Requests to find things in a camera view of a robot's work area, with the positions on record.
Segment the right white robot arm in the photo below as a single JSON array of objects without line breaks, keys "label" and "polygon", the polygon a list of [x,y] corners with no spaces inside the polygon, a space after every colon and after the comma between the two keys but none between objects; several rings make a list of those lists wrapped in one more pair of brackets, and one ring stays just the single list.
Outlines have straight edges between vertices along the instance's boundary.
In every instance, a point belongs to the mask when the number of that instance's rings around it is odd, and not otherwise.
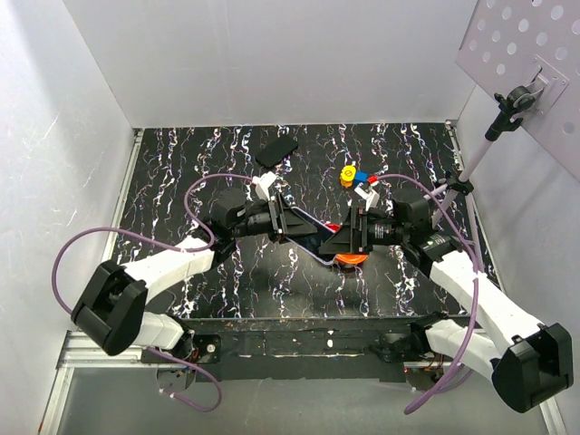
[{"label": "right white robot arm", "polygon": [[438,353],[458,357],[520,413],[572,387],[570,333],[559,323],[546,325],[525,312],[479,272],[457,238],[432,227],[431,203],[417,189],[395,191],[392,204],[390,213],[352,207],[320,252],[368,254],[376,246],[398,246],[409,263],[468,309],[468,327],[444,314],[414,322],[406,341],[411,352],[425,361]]}]

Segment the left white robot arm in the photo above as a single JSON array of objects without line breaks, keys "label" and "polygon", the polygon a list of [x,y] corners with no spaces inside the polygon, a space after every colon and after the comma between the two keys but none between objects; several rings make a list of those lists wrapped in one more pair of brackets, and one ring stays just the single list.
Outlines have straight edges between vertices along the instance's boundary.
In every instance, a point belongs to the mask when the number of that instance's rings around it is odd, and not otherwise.
[{"label": "left white robot arm", "polygon": [[109,356],[131,346],[155,347],[171,361],[184,362],[195,351],[194,334],[181,321],[150,312],[154,298],[224,263],[241,237],[266,235],[281,242],[317,232],[281,195],[249,202],[237,188],[219,195],[204,223],[213,240],[196,230],[175,248],[139,261],[101,263],[72,310],[72,322]]}]

